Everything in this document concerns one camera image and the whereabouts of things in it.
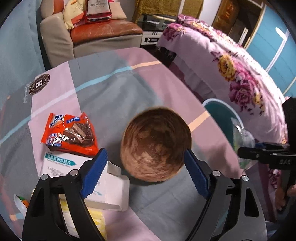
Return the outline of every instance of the brown bowl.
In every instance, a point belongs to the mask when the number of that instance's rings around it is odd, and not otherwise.
[[[173,177],[183,166],[192,145],[188,125],[177,113],[158,107],[137,115],[127,126],[120,157],[135,178],[160,182]]]

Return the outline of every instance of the beige sofa arm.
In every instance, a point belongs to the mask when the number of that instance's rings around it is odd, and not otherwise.
[[[66,29],[62,12],[42,20],[40,32],[52,67],[74,59],[72,39]]]

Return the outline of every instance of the blue gripper pad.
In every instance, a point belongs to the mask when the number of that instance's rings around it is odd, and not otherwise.
[[[80,195],[83,199],[85,199],[89,194],[93,193],[96,184],[98,183],[99,178],[107,164],[107,151],[103,148],[100,151],[101,153],[96,157],[92,167],[89,169],[82,181],[82,190],[80,191]]]
[[[184,153],[185,166],[190,174],[190,177],[194,183],[194,186],[197,192],[200,195],[204,196],[205,198],[208,198],[211,195],[209,191],[209,180],[207,179],[204,172],[202,171],[197,161],[195,160],[196,157],[193,155],[194,154],[191,151],[185,150],[185,153]]]

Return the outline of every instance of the blue wall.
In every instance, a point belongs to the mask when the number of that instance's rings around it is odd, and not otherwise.
[[[247,51],[260,65],[266,69],[278,51],[283,39],[276,32],[278,27],[286,33],[287,27],[282,19],[271,8],[266,7],[262,22]],[[291,36],[269,71],[276,85],[282,92],[296,76],[296,43]],[[285,96],[296,96],[296,85],[293,84]]]

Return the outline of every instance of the orange snack bag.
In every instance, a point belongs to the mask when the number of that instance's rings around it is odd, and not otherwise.
[[[85,156],[95,156],[99,151],[94,127],[85,113],[79,117],[50,113],[41,142],[51,151]]]

